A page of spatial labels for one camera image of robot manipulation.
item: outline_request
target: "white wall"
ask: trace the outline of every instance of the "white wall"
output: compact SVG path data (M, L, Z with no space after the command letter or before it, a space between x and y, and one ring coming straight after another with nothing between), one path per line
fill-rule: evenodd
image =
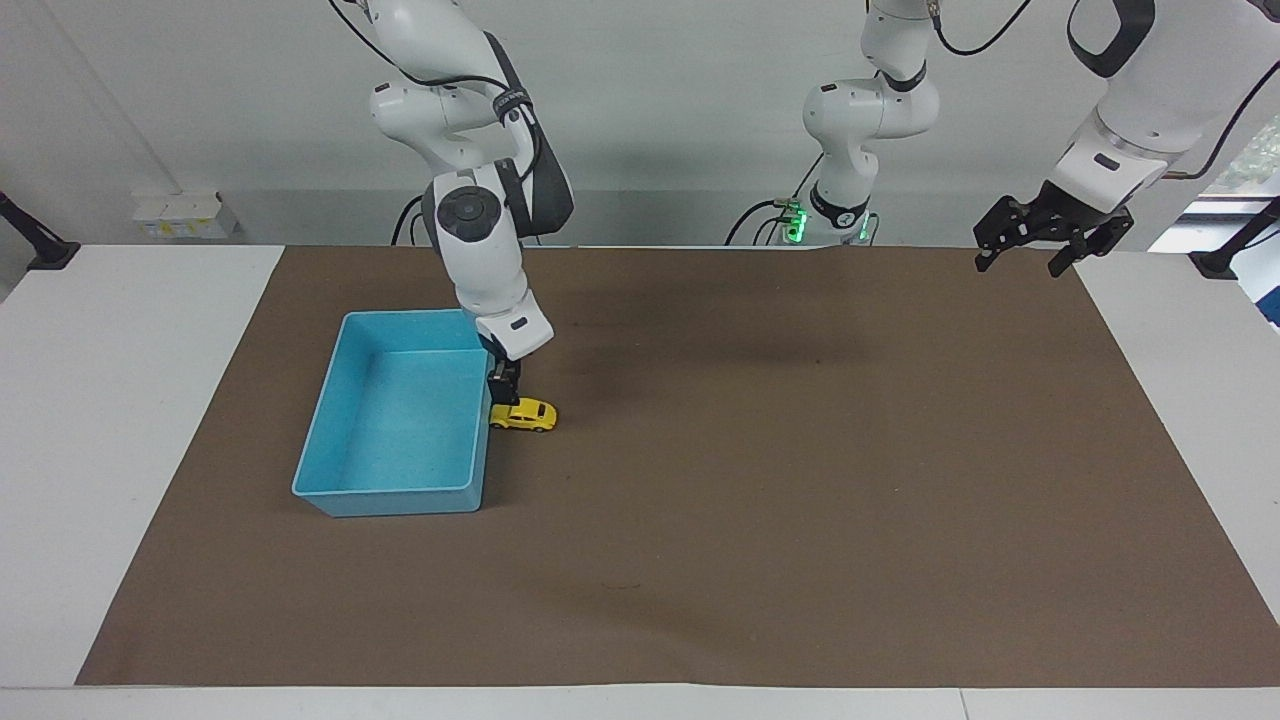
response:
M69 46L50 40L41 3ZM855 0L465 5L504 40L580 191L559 242L719 241L740 208L788 193L815 156L800 123L809 87L869 74ZM1014 6L973 0L948 32L975 44ZM942 117L927 136L882 143L881 242L969 245L996 197L1036 192L1106 87L1066 46L1069 9L1036 3L979 58L932 51ZM425 182L365 109L394 73L324 0L9 0L0 187L68 237L138 241L131 195L165 186L83 88L78 54L182 187L224 193L248 241L381 243ZM1224 163L1277 106L1280 83ZM1135 201L1126 245L1149 245L1207 182L1162 183ZM0 246L18 242L0 228Z

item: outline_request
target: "blue plastic container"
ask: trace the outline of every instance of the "blue plastic container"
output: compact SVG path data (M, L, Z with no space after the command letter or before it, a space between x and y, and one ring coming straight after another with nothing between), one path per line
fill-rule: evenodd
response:
M479 510L492 368L461 310L347 315L293 495L334 518Z

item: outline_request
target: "robotic arm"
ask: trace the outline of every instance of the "robotic arm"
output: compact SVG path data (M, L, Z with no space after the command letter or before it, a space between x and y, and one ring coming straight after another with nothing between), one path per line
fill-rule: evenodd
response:
M1059 277L1133 227L1129 200L1158 181L1280 55L1276 0L1076 0L1076 58L1110 81L1029 204L1002 197L974 227L980 272L1034 241L1066 242Z
M861 49L879 72L809 94L804 124L823 151L818 182L804 204L810 233L846 242L858 232L879 173L879 160L864 147L867 141L920 135L937 120L938 90L924 61L933 35L928 5L925 0L873 0Z
M365 10L378 45L408 81L375 88L370 110L384 135L426 160L434 181L422 218L431 245L485 347L518 378L518 361L554 334L529 288L518 238L553 233L573 211L532 100L498 38L472 24L457 0L346 1ZM458 135L494 123L515 140L515 158L486 161Z

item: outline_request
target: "brown mat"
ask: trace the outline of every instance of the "brown mat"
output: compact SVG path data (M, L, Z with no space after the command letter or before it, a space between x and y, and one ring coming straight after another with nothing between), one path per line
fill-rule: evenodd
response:
M1280 685L1280 630L1074 274L1014 252L539 251L557 341L476 515L289 495L349 310L289 249L82 684Z

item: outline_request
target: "green light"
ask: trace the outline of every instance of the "green light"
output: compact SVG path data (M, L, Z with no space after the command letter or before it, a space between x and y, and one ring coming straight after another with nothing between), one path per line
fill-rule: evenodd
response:
M791 224L786 232L787 242L791 245L804 242L804 228L806 224L809 224L809 213L803 208L795 208L795 217L791 218Z

